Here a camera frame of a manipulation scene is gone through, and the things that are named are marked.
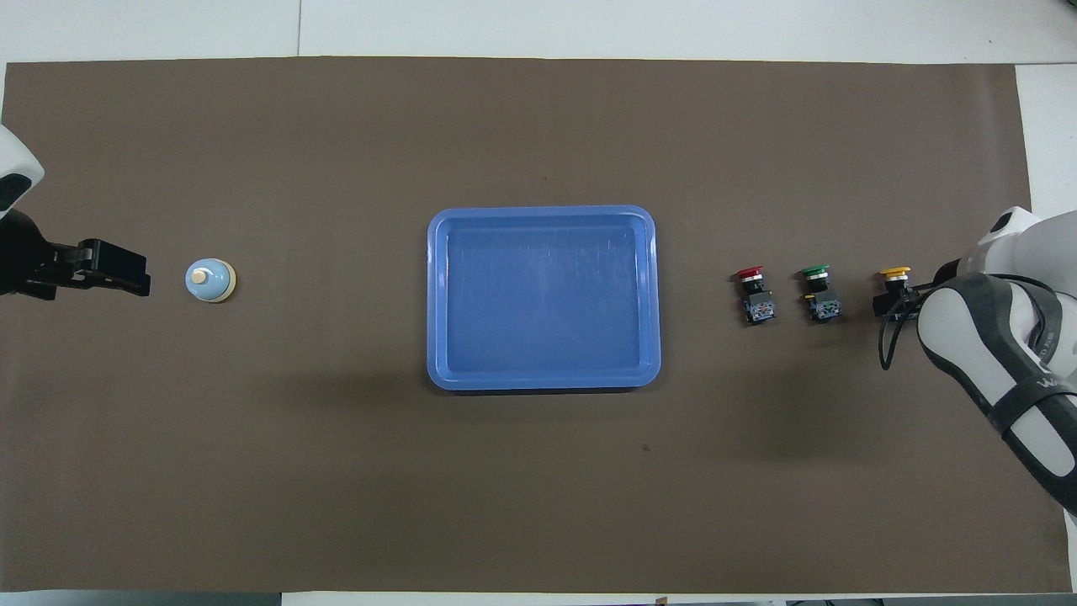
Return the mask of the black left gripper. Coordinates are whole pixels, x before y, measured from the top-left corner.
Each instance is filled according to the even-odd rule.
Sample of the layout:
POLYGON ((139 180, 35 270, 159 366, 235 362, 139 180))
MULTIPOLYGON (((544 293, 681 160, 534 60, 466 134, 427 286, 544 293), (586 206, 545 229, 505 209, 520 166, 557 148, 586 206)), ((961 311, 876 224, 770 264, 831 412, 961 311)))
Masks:
POLYGON ((15 293, 39 300, 56 299, 57 288, 84 290, 85 280, 101 288, 122 290, 140 298, 151 293, 146 257, 103 239, 84 239, 80 246, 46 242, 30 283, 17 284, 15 293), (76 271, 80 269, 81 279, 76 271))

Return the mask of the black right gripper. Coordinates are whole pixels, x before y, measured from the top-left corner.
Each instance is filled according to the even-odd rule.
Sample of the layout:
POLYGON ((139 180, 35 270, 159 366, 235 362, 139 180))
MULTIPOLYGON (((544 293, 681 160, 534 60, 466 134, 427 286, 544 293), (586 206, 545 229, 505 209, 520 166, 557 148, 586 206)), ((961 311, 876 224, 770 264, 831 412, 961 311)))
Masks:
POLYGON ((915 319, 922 304, 920 288, 907 281, 895 281, 894 294, 880 293, 873 297, 873 315, 880 319, 915 319))

